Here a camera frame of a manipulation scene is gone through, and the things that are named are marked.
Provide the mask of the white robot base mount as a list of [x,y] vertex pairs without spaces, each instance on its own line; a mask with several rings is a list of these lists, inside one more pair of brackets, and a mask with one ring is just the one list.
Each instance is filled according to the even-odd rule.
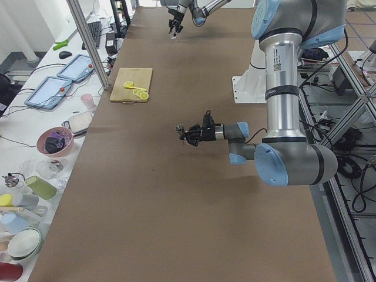
[[232,77],[235,103],[266,103],[265,54],[256,40],[249,68],[241,76]]

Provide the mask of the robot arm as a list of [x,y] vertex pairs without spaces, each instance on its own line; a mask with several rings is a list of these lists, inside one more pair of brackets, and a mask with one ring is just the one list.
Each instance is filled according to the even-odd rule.
[[172,19],[169,19],[169,33],[173,32],[173,36],[182,31],[182,22],[187,10],[192,15],[194,25],[200,27],[205,24],[209,15],[229,2],[227,0],[215,0],[209,2],[206,6],[199,7],[197,1],[194,0],[160,1],[161,6],[166,7],[168,13],[173,16]]
[[260,178],[271,186],[315,185],[337,171],[335,154],[312,145],[300,130],[297,56],[339,41],[345,31],[346,1],[261,1],[251,34],[265,54],[267,134],[258,145],[246,143],[247,123],[222,125],[206,113],[202,124],[176,130],[193,146],[225,139],[230,162],[253,160]]

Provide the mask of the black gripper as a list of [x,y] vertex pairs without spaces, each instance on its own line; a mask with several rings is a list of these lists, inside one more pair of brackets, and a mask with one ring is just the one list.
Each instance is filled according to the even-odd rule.
[[197,123],[187,130],[183,127],[183,136],[180,137],[181,140],[185,140],[188,144],[192,146],[198,146],[201,141],[215,141],[216,140],[216,127],[215,126],[203,126]]
[[[173,32],[175,29],[175,20],[182,21],[184,18],[184,13],[179,12],[178,10],[175,11],[174,19],[169,19],[169,32]],[[176,24],[176,33],[180,33],[183,29],[182,23],[177,22]]]

